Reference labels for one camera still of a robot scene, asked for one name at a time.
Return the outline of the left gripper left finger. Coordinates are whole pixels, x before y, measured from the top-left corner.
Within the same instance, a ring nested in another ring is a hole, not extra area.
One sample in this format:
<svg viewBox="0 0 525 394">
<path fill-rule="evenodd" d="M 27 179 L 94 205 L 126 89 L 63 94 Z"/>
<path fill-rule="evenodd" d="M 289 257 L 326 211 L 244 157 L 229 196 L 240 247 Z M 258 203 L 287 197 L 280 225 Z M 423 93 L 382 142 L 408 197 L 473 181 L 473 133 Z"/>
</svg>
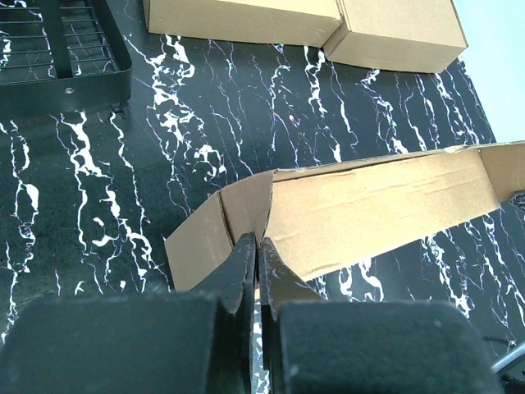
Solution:
<svg viewBox="0 0 525 394">
<path fill-rule="evenodd" d="M 47 298 L 1 352 L 4 393 L 248 393 L 257 242 L 181 293 Z"/>
</svg>

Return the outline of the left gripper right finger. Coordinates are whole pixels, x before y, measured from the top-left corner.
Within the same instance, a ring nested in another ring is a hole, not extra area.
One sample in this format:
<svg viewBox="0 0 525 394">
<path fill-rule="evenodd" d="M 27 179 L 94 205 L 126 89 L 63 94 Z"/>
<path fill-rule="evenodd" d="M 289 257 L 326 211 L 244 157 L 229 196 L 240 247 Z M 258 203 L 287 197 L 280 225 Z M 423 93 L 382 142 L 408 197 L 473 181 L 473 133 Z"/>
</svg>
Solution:
<svg viewBox="0 0 525 394">
<path fill-rule="evenodd" d="M 264 367 L 273 393 L 500 393 L 482 339 L 443 302 L 329 302 L 258 250 Z"/>
</svg>

